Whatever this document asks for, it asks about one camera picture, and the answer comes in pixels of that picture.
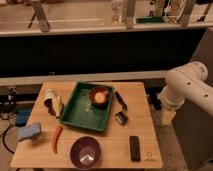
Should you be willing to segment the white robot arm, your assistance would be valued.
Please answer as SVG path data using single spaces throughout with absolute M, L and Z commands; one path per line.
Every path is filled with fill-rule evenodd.
M 165 76 L 166 86 L 158 98 L 162 105 L 161 123 L 170 125 L 185 100 L 188 99 L 213 116 L 213 87 L 207 85 L 207 67 L 199 62 L 189 62 L 169 70 Z

